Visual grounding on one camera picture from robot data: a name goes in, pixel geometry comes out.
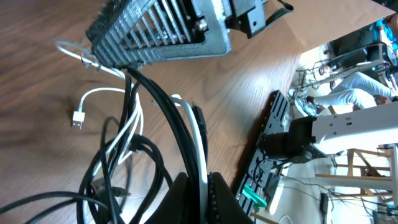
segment black mounting plate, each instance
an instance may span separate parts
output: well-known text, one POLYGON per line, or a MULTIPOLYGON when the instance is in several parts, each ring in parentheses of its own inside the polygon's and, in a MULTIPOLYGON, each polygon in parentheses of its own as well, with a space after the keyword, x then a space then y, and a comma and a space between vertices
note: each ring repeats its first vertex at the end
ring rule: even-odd
POLYGON ((247 215, 250 215, 254 202, 242 194, 245 184, 251 186, 257 194, 264 194, 263 198, 267 204, 271 202, 275 194, 280 170, 271 172, 274 160, 267 159, 265 151, 260 149, 257 144, 266 134, 285 131, 282 121, 288 110, 289 101, 286 97, 279 90, 272 92, 265 107, 265 116, 261 118, 261 128, 257 132, 255 144, 249 148, 245 158, 247 162, 243 164, 243 172, 234 179, 232 191, 247 215))

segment wooden table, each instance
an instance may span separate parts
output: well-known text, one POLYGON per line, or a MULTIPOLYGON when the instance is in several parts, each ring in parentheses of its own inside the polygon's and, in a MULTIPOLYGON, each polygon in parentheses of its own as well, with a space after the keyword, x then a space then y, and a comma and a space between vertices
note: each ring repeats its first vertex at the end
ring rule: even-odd
MULTIPOLYGON (((85 69, 78 60, 56 50, 53 41, 77 41, 84 36, 101 5, 95 0, 0 1, 0 206, 40 192, 77 191, 99 148, 104 119, 120 117, 123 94, 100 92, 85 101, 83 129, 70 127, 82 94, 101 86, 124 88, 124 82, 85 69)), ((227 183, 233 181, 269 93, 286 93, 301 53, 283 20, 251 40, 239 32, 232 31, 230 36, 233 51, 228 56, 158 63, 142 70, 167 93, 179 93, 201 106, 208 128, 208 170, 222 173, 227 183)), ((139 93, 144 134, 158 145, 166 168, 175 177, 185 170, 177 143, 148 92, 141 88, 139 93)), ((115 133, 116 128, 110 128, 109 135, 115 133)), ((147 156, 134 156, 132 195, 123 218, 133 216, 153 173, 154 163, 147 156)), ((123 186, 125 178, 125 168, 118 167, 113 184, 123 186)), ((164 184, 150 210, 166 190, 164 184)), ((0 219, 22 223, 59 201, 31 203, 0 219)), ((43 221, 75 222, 75 206, 43 221)))

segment usb connector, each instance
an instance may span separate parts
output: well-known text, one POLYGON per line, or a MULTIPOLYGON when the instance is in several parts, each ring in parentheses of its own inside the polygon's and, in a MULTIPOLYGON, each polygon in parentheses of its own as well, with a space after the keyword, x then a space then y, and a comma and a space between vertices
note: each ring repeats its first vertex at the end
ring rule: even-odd
POLYGON ((72 118, 72 127, 81 129, 81 126, 83 125, 84 120, 85 120, 84 112, 74 111, 73 118, 72 118))

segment green clip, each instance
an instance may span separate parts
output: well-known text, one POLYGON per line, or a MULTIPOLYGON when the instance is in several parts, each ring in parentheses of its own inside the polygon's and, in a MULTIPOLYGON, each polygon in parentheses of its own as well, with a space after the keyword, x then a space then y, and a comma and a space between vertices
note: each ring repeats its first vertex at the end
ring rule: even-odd
POLYGON ((244 185, 242 194, 243 194, 245 197, 251 199, 251 200, 254 202, 255 206, 257 206, 257 207, 263 207, 263 208, 266 208, 266 207, 267 207, 267 202, 266 202, 263 198, 261 198, 260 196, 258 196, 258 194, 256 194, 256 193, 252 190, 252 188, 251 188, 250 186, 248 186, 247 184, 244 185))

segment screw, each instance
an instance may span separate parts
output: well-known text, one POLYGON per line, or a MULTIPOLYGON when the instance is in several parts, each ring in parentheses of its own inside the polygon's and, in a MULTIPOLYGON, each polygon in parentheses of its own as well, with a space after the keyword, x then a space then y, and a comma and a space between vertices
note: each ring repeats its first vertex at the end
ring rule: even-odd
POLYGON ((205 31, 207 29, 207 21, 206 21, 206 19, 201 19, 201 20, 197 21, 196 27, 200 31, 205 31))

